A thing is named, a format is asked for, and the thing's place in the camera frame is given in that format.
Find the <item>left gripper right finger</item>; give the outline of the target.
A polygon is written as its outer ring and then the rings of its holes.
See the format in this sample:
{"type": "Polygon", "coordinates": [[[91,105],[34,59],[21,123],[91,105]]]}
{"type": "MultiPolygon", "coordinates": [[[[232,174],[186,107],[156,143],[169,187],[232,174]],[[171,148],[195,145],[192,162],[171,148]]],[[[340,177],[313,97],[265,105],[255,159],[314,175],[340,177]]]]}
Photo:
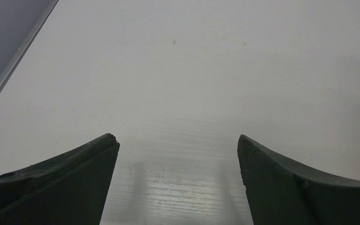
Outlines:
{"type": "Polygon", "coordinates": [[[360,225],[360,180],[314,169],[246,135],[237,154],[256,225],[360,225]]]}

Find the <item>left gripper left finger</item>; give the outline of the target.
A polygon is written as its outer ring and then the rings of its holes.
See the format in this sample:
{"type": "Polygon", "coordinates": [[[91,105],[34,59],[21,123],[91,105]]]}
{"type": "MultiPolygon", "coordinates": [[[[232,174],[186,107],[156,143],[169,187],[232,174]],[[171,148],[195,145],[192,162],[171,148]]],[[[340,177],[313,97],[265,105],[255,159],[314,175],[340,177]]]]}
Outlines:
{"type": "Polygon", "coordinates": [[[0,175],[0,225],[98,225],[119,149],[107,133],[0,175]]]}

